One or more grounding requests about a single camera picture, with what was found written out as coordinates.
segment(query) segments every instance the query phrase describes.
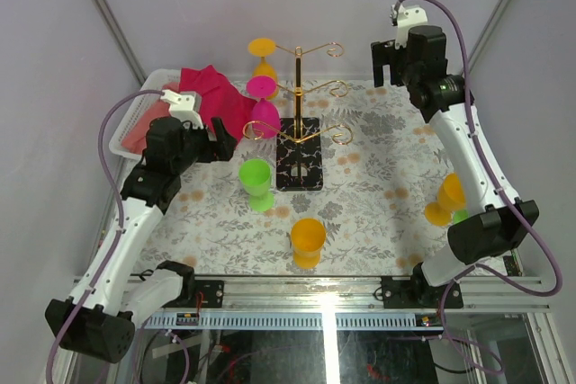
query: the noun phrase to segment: cable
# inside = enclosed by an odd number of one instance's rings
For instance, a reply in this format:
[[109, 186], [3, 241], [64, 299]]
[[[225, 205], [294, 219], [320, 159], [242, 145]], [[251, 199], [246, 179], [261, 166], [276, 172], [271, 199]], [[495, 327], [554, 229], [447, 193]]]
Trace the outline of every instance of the cable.
[[150, 276], [152, 276], [152, 274], [154, 273], [154, 271], [152, 269], [146, 269], [143, 272], [140, 273], [130, 273], [130, 276], [135, 277], [135, 278], [140, 278], [141, 281], [145, 281], [146, 278], [149, 278]]
[[384, 297], [382, 295], [382, 287], [378, 287], [376, 290], [374, 290], [374, 292], [372, 293], [372, 296], [377, 299], [378, 301], [383, 301]]
[[120, 242], [120, 237], [122, 236], [122, 230], [124, 227], [124, 208], [122, 206], [122, 197], [120, 195], [120, 192], [118, 191], [118, 186], [114, 182], [113, 175], [110, 172], [110, 168], [106, 164], [106, 159], [104, 157], [104, 131], [106, 129], [106, 126], [108, 125], [108, 121], [110, 120], [110, 118], [113, 116], [113, 114], [121, 106], [123, 106], [128, 101], [131, 101], [131, 100], [133, 100], [139, 96], [142, 96], [143, 94], [160, 94], [160, 95], [162, 95], [162, 94], [164, 94], [164, 92], [161, 92], [159, 90], [141, 90], [139, 92], [136, 92], [134, 94], [130, 94], [130, 95], [126, 96], [125, 98], [118, 101], [106, 113], [106, 115], [104, 116], [104, 119], [102, 120], [102, 124], [100, 125], [100, 130], [98, 131], [98, 157], [100, 158], [100, 164], [102, 165], [102, 169], [104, 171], [104, 175], [106, 176], [106, 180], [108, 181], [108, 184], [110, 184], [110, 186], [112, 187], [112, 193], [113, 193], [114, 199], [116, 201], [116, 206], [118, 207], [118, 222], [119, 222], [120, 228], [117, 229], [116, 234], [114, 236], [114, 239], [112, 241], [112, 245], [110, 246], [110, 249], [108, 250], [108, 252], [104, 256], [104, 259], [102, 260], [102, 262], [100, 263], [100, 265], [96, 269], [96, 272], [94, 273], [92, 280], [90, 281], [89, 287], [86, 289], [84, 294], [80, 297], [80, 299], [77, 301], [77, 304], [74, 306], [74, 308], [70, 312], [70, 315], [68, 315], [68, 317], [64, 321], [64, 324], [62, 325], [62, 327], [60, 328], [58, 334], [56, 335], [56, 337], [54, 339], [54, 343], [52, 344], [52, 346], [50, 348], [48, 360], [46, 361], [46, 382], [47, 382], [47, 384], [54, 384], [54, 379], [53, 379], [53, 375], [52, 375], [52, 370], [54, 369], [54, 360], [56, 359], [56, 352], [58, 351], [59, 345], [62, 342], [64, 335], [66, 334], [67, 330], [70, 328], [70, 325], [72, 324], [72, 322], [74, 321], [74, 319], [78, 315], [78, 312], [80, 312], [80, 309], [82, 308], [82, 306], [84, 305], [84, 303], [88, 299], [88, 296], [92, 292], [91, 287], [94, 287], [96, 285], [96, 283], [100, 279], [100, 276], [104, 272], [106, 265], [110, 262], [113, 254], [114, 254], [114, 251], [116, 250], [116, 247], [118, 246], [118, 243]]
[[[140, 345], [140, 337], [141, 337], [141, 332], [144, 328], [144, 325], [142, 325], [142, 327], [139, 329], [139, 336], [138, 336], [137, 341], [136, 341], [136, 346], [134, 347], [134, 355], [132, 356], [132, 368], [134, 370], [134, 380], [136, 381], [136, 384], [142, 384], [143, 383], [143, 380], [142, 380], [142, 369], [143, 368], [140, 368], [140, 372], [138, 373], [138, 364], [137, 364], [137, 360], [136, 360], [136, 353], [138, 352], [138, 345]], [[152, 339], [150, 339], [150, 341], [148, 341], [148, 344], [147, 344], [146, 348], [144, 349], [144, 354], [146, 354], [146, 351], [149, 348], [149, 346], [152, 345], [153, 340], [161, 332], [162, 332], [162, 330], [159, 330], [158, 332], [156, 332], [156, 334], [154, 336], [152, 336]], [[180, 346], [182, 346], [182, 351], [184, 352], [184, 374], [182, 375], [182, 379], [180, 380], [180, 384], [186, 384], [186, 382], [188, 381], [188, 372], [190, 371], [190, 354], [188, 353], [188, 347], [185, 345], [185, 343], [182, 341], [182, 339], [180, 339], [180, 337], [178, 337], [177, 335], [175, 335], [171, 331], [168, 330], [166, 336], [170, 336], [172, 338], [173, 342], [178, 342], [180, 344]]]
[[106, 363], [100, 372], [100, 376], [96, 379], [94, 384], [100, 384], [100, 381], [104, 379], [106, 375], [108, 375], [108, 371], [110, 370], [110, 363]]
[[203, 302], [204, 302], [204, 293], [198, 291], [196, 293], [196, 315], [198, 316], [198, 324], [200, 324], [200, 311], [202, 309]]
[[144, 383], [144, 362], [146, 361], [146, 355], [148, 354], [148, 351], [150, 349], [150, 347], [152, 346], [152, 344], [154, 343], [154, 341], [156, 341], [156, 339], [162, 334], [162, 330], [158, 330], [148, 341], [148, 343], [146, 344], [146, 346], [144, 347], [144, 353], [142, 354], [142, 364], [140, 365], [140, 372], [138, 374], [139, 376], [139, 380], [140, 380], [140, 384]]
[[[396, 13], [400, 9], [400, 6], [401, 6], [402, 2], [404, 2], [404, 1], [406, 1], [406, 0], [398, 0], [396, 2], [396, 5], [394, 6], [394, 10], [396, 11]], [[548, 291], [530, 290], [529, 288], [526, 288], [526, 287], [520, 285], [519, 283], [512, 281], [507, 275], [504, 275], [500, 272], [497, 272], [496, 270], [492, 269], [488, 265], [482, 264], [482, 263], [477, 263], [474, 267], [470, 267], [469, 269], [466, 269], [464, 272], [461, 272], [459, 275], [457, 275], [453, 279], [453, 281], [451, 281], [446, 286], [446, 289], [445, 289], [444, 294], [442, 296], [442, 300], [440, 301], [440, 318], [442, 320], [442, 325], [444, 326], [444, 329], [445, 329], [445, 337], [450, 341], [450, 343], [456, 349], [456, 351], [459, 352], [463, 356], [463, 358], [469, 364], [471, 364], [473, 367], [475, 367], [476, 369], [479, 369], [480, 371], [484, 371], [485, 373], [489, 373], [491, 375], [502, 375], [504, 373], [504, 366], [502, 364], [502, 360], [498, 357], [498, 355], [496, 355], [494, 352], [492, 352], [490, 349], [488, 349], [488, 347], [483, 347], [483, 345], [475, 343], [474, 341], [468, 341], [465, 339], [456, 338], [454, 336], [451, 336], [450, 333], [447, 331], [446, 312], [445, 312], [445, 305], [446, 304], [445, 303], [446, 303], [446, 297], [448, 295], [448, 291], [450, 291], [452, 286], [455, 284], [456, 280], [458, 280], [458, 279], [464, 277], [466, 274], [470, 273], [475, 267], [479, 267], [479, 268], [481, 268], [487, 272], [492, 273], [494, 276], [497, 276], [498, 278], [500, 278], [504, 282], [508, 283], [509, 285], [513, 286], [514, 288], [516, 288], [518, 290], [525, 292], [526, 294], [531, 294], [531, 295], [537, 296], [537, 297], [551, 297], [554, 294], [558, 293], [562, 289], [563, 275], [562, 275], [562, 271], [560, 270], [560, 266], [559, 266], [558, 262], [556, 261], [556, 259], [554, 258], [554, 255], [552, 254], [552, 251], [550, 250], [548, 245], [540, 237], [540, 235], [532, 228], [532, 226], [526, 220], [526, 218], [524, 218], [524, 216], [518, 211], [518, 209], [516, 209], [516, 207], [514, 206], [512, 201], [509, 199], [508, 195], [505, 193], [504, 188], [502, 188], [502, 185], [500, 184], [498, 176], [494, 174], [494, 171], [492, 170], [490, 162], [488, 161], [488, 158], [484, 154], [484, 150], [482, 149], [482, 144], [481, 144], [480, 140], [478, 139], [478, 136], [475, 134], [476, 127], [475, 127], [473, 113], [472, 113], [472, 97], [470, 95], [470, 64], [468, 62], [468, 54], [466, 53], [466, 45], [464, 43], [464, 36], [462, 34], [462, 30], [460, 29], [460, 26], [458, 25], [458, 22], [456, 21], [455, 17], [452, 15], [452, 13], [448, 10], [448, 8], [446, 6], [444, 6], [442, 3], [438, 2], [437, 0], [423, 0], [423, 1], [429, 2], [433, 5], [435, 5], [436, 7], [438, 7], [440, 10], [442, 10], [442, 12], [446, 15], [446, 17], [448, 18], [448, 20], [450, 20], [450, 23], [454, 27], [454, 31], [456, 33], [458, 43], [460, 44], [460, 51], [462, 54], [462, 62], [463, 62], [463, 73], [464, 73], [464, 110], [466, 112], [466, 120], [468, 122], [468, 127], [470, 129], [470, 136], [472, 137], [472, 142], [474, 144], [474, 148], [476, 149], [476, 153], [478, 155], [478, 158], [480, 158], [482, 166], [484, 167], [484, 169], [488, 173], [488, 176], [490, 177], [492, 183], [494, 184], [494, 187], [496, 188], [495, 191], [498, 193], [498, 195], [500, 196], [502, 201], [506, 204], [506, 206], [510, 209], [512, 214], [514, 214], [514, 216], [517, 218], [517, 220], [520, 222], [520, 224], [524, 227], [524, 229], [530, 234], [530, 236], [532, 236], [534, 238], [536, 243], [542, 249], [542, 252], [544, 252], [544, 255], [546, 256], [546, 258], [550, 262], [550, 265], [553, 268], [554, 277], [556, 279], [556, 283], [551, 290], [548, 290]], [[491, 370], [488, 368], [484, 368], [480, 364], [476, 363], [473, 359], [471, 359], [467, 354], [465, 354], [462, 350], [460, 350], [456, 346], [455, 342], [457, 342], [458, 340], [460, 340], [462, 342], [466, 342], [468, 344], [476, 345], [479, 348], [485, 349], [486, 351], [488, 351], [488, 353], [492, 357], [494, 357], [494, 359], [499, 364], [500, 370], [495, 371], [495, 370]]]
[[370, 376], [370, 378], [385, 382], [390, 381], [390, 377], [388, 375], [382, 375], [372, 364], [370, 363], [366, 364], [366, 368], [368, 369], [368, 375]]
[[440, 369], [441, 371], [444, 371], [444, 372], [447, 372], [447, 373], [452, 373], [452, 374], [454, 374], [454, 375], [465, 375], [466, 373], [470, 373], [470, 372], [472, 372], [472, 371], [474, 370], [474, 367], [470, 367], [470, 368], [468, 368], [468, 369], [463, 369], [463, 370], [461, 370], [461, 371], [455, 371], [454, 369], [448, 369], [448, 368], [445, 368], [444, 366], [440, 366], [440, 365], [437, 364], [437, 363], [434, 363], [434, 366], [435, 366], [437, 369]]

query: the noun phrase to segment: table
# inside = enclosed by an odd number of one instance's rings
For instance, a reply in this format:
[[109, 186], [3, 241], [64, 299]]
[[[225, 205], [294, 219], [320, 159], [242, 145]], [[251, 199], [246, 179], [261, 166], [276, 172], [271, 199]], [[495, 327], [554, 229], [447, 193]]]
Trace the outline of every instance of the table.
[[[306, 81], [304, 88], [320, 85]], [[233, 83], [243, 94], [246, 82]], [[288, 88], [292, 82], [281, 83]], [[230, 162], [196, 164], [182, 175], [182, 190], [143, 248], [135, 271], [164, 260], [187, 263], [202, 274], [403, 275], [446, 244], [447, 228], [424, 218], [424, 207], [453, 171], [434, 131], [410, 104], [403, 88], [374, 89], [348, 82], [342, 98], [329, 87], [307, 94], [304, 116], [325, 128], [344, 122], [354, 132], [347, 146], [322, 136], [324, 188], [274, 190], [274, 208], [256, 213], [238, 179], [253, 157], [275, 164], [275, 139], [244, 138]], [[281, 117], [293, 115], [293, 97], [273, 99]], [[125, 177], [134, 163], [125, 166]], [[293, 263], [289, 233], [302, 218], [316, 218], [328, 232], [318, 266]], [[500, 258], [489, 264], [504, 272]]]

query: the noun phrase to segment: white basket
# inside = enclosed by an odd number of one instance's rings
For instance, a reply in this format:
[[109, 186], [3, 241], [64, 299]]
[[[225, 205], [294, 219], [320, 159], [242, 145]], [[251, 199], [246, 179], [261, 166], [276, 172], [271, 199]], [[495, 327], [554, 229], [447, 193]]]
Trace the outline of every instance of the white basket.
[[[142, 90], [162, 90], [163, 85], [167, 85], [173, 81], [180, 82], [179, 69], [157, 69], [149, 75], [142, 86]], [[136, 122], [142, 117], [142, 114], [144, 114], [159, 97], [159, 94], [143, 94], [132, 101], [130, 108], [126, 114], [124, 114], [120, 125], [116, 128], [110, 140], [109, 148], [112, 153], [129, 159], [140, 160], [142, 155], [129, 152], [126, 147], [122, 146], [122, 140], [128, 135], [132, 128], [134, 128], [134, 125], [136, 125]]]

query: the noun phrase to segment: green cup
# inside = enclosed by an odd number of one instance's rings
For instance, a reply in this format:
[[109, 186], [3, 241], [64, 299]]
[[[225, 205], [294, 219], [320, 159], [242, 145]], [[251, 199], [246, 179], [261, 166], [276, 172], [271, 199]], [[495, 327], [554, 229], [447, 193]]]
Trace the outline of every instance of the green cup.
[[248, 205], [255, 211], [267, 211], [274, 206], [272, 168], [264, 159], [250, 159], [240, 167], [239, 175], [244, 190], [250, 195]]
[[466, 209], [458, 210], [454, 212], [454, 216], [452, 217], [452, 223], [458, 224], [466, 219], [468, 219], [468, 211], [466, 211]]

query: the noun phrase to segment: red cloth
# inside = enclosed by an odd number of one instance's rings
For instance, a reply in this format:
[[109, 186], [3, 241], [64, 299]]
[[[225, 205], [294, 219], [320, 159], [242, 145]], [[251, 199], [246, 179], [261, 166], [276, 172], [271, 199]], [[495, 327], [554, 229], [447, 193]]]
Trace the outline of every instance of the red cloth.
[[256, 101], [236, 90], [228, 78], [212, 65], [201, 70], [182, 68], [180, 92], [197, 92], [202, 97], [200, 117], [214, 132], [212, 117], [220, 117], [226, 131], [240, 142], [242, 130], [250, 121], [250, 113]]
[[170, 111], [169, 103], [160, 101], [159, 99], [150, 105], [142, 117], [138, 119], [134, 128], [122, 140], [122, 146], [132, 153], [138, 155], [146, 148], [146, 133], [150, 129], [150, 123], [159, 117], [169, 117]]

